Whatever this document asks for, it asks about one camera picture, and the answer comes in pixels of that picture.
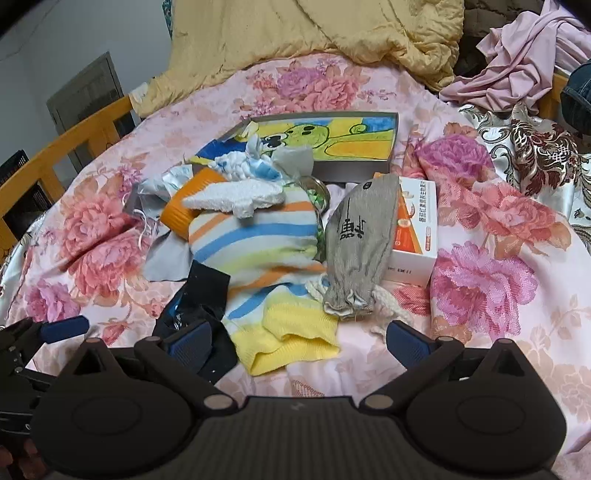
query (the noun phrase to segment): silver patterned fabric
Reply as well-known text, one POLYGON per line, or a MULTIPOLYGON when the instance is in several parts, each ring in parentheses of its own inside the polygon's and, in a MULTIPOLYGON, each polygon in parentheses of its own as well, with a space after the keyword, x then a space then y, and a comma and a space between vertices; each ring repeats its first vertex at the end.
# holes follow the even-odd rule
POLYGON ((591 155, 579 154, 572 134, 531 117, 522 103, 505 117, 474 105, 459 111, 483 138, 497 175, 568 218, 591 254, 591 155))

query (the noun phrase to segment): wooden bed frame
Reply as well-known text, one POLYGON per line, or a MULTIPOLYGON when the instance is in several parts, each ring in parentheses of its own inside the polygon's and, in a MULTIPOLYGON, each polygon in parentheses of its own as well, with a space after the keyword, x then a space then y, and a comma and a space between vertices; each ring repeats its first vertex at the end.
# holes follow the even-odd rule
MULTIPOLYGON (((558 73, 554 74, 551 92, 540 100, 540 117, 556 118, 560 106, 560 92, 567 82, 568 78, 558 73)), ((125 96, 99 110, 56 138, 0 186, 0 261, 18 241, 4 222, 4 215, 10 208, 36 182, 41 184, 52 202, 58 201, 64 194, 64 188, 53 171, 53 165, 85 142, 92 157, 98 157, 119 141, 113 122, 131 109, 131 101, 125 96)))

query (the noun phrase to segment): pink garment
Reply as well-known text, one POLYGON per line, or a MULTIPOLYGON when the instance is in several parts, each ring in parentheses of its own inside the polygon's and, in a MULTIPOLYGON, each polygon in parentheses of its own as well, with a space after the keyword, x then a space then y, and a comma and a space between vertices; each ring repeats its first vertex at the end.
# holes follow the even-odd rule
POLYGON ((552 88, 554 65, 572 72, 591 58, 591 33, 556 0, 545 0, 540 15, 523 12, 513 23, 491 28, 478 49, 488 67, 471 79, 457 77, 439 98, 493 112, 523 100, 537 111, 535 103, 552 88))

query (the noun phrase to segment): striped cloth bag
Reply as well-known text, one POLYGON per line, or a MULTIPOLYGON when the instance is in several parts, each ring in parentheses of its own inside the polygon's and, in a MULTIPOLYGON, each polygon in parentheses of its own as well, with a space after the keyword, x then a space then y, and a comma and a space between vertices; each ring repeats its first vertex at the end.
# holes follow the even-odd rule
POLYGON ((339 352, 337 318, 304 286, 325 272, 313 259, 316 211, 303 189, 284 190, 283 205, 252 218, 208 212, 189 226, 194 259, 230 275, 223 324, 252 375, 339 352))

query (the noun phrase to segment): black cloth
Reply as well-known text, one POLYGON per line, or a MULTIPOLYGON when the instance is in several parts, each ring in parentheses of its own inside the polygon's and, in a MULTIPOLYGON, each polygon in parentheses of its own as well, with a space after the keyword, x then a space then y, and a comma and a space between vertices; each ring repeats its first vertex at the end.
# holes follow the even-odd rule
POLYGON ((194 322, 209 322, 212 351, 203 367, 194 373, 212 384, 238 363, 236 348, 222 325, 229 283, 229 275, 193 261, 187 282, 168 302, 154 327, 153 335, 166 339, 194 322))

